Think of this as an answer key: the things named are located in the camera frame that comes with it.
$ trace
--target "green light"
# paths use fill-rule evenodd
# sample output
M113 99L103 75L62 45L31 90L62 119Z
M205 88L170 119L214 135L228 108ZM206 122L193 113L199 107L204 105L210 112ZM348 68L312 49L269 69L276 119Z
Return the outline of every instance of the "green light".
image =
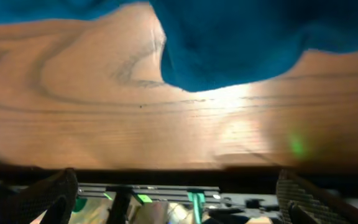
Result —
M144 203L150 203L150 202L153 202L152 199L147 196L147 195L137 195L141 200L142 202Z
M292 153L294 153L297 158L301 159L305 157L306 151L303 147L302 140L298 136L292 134L290 136L290 144Z
M78 213L84 209L86 202L88 201L87 198L77 198L75 200L75 206L73 208L73 213Z
M109 200L112 200L112 198L106 192L103 194L104 194L104 196L106 196L106 198L108 198Z

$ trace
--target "wooden surface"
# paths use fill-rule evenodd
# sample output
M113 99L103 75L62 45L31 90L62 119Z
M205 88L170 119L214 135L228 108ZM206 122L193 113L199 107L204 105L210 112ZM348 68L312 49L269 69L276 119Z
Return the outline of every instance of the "wooden surface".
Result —
M358 54L304 54L264 82L187 93L160 78L151 8L0 26L0 161L43 168L358 166Z

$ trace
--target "green led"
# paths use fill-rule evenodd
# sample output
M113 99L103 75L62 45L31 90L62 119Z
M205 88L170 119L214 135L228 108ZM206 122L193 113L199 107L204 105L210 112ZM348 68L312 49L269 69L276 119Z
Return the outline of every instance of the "green led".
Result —
M306 150L303 147L302 140L299 138L299 136L292 134L290 136L290 144L292 153L294 153L297 158L302 159L305 157Z
M143 203L153 202L152 199L147 195L137 195Z
M109 200L112 200L112 198L110 197L110 195L108 195L107 193L103 193L104 196L106 196L106 198L108 198Z

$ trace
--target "blue fabric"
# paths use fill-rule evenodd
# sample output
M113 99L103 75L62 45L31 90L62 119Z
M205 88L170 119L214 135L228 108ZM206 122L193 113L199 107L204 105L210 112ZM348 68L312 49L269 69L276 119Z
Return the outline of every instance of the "blue fabric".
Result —
M167 43L165 82L202 91L280 75L302 52L358 52L358 0L150 0ZM0 24L90 20L114 0L0 0Z

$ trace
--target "metal frame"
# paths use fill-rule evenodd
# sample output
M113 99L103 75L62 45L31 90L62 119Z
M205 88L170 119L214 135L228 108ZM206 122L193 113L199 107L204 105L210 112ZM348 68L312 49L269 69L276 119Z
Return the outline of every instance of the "metal frame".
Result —
M76 176L81 183L210 186L219 187L224 193L275 194L279 170L278 167L224 171L76 170ZM36 167L5 166L0 167L0 181L27 185L57 172ZM298 175L323 189L336 189L343 197L358 198L358 174Z

